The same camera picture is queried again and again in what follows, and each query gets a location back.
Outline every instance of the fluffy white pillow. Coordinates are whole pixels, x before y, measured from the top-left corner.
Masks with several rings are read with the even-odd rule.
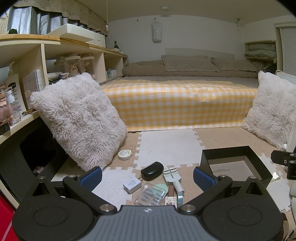
[[[262,71],[258,80],[257,95],[242,128],[284,150],[296,113],[296,85]]]
[[[124,141],[125,124],[88,73],[33,92],[30,100],[58,143],[85,171],[106,167]]]

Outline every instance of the checkered tablecloth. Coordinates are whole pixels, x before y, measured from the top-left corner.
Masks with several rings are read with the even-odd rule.
[[[128,131],[240,126],[257,93],[203,80],[115,80],[101,88]]]

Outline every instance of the smoke detector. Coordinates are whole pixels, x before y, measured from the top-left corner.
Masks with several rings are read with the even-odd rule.
[[[160,8],[162,11],[168,11],[168,10],[170,10],[170,7],[161,7]]]

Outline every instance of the headboard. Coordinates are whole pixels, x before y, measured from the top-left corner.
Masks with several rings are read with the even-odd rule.
[[[187,49],[187,48],[165,48],[166,55],[178,55],[178,56],[196,56],[205,55],[208,58],[223,58],[228,60],[234,60],[235,55],[231,53],[223,53],[205,49]]]

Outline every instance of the gray curtain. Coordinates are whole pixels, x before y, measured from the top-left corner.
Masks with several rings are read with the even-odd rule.
[[[79,20],[65,18],[59,12],[46,12],[35,7],[11,7],[7,29],[14,28],[19,34],[45,35],[66,23],[94,31]]]

